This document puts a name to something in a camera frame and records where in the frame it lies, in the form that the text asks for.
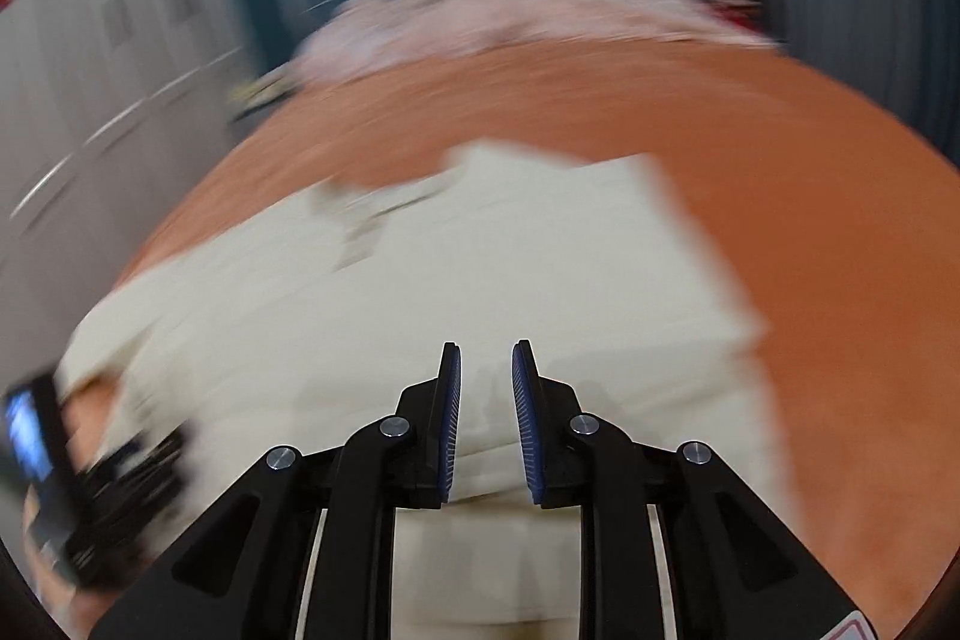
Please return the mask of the left hand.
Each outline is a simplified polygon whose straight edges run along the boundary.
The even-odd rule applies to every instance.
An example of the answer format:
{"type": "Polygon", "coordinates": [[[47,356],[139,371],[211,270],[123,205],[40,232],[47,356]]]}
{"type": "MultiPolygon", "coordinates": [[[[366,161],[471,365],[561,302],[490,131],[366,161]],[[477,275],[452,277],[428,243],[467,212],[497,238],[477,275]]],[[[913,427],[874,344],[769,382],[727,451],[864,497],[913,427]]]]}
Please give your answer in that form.
{"type": "Polygon", "coordinates": [[[41,606],[71,637],[86,637],[103,617],[104,610],[109,608],[109,601],[104,601],[94,591],[78,590],[53,571],[52,560],[37,548],[36,541],[32,539],[31,526],[37,510],[39,503],[36,492],[28,489],[23,502],[23,541],[34,594],[41,606]]]}

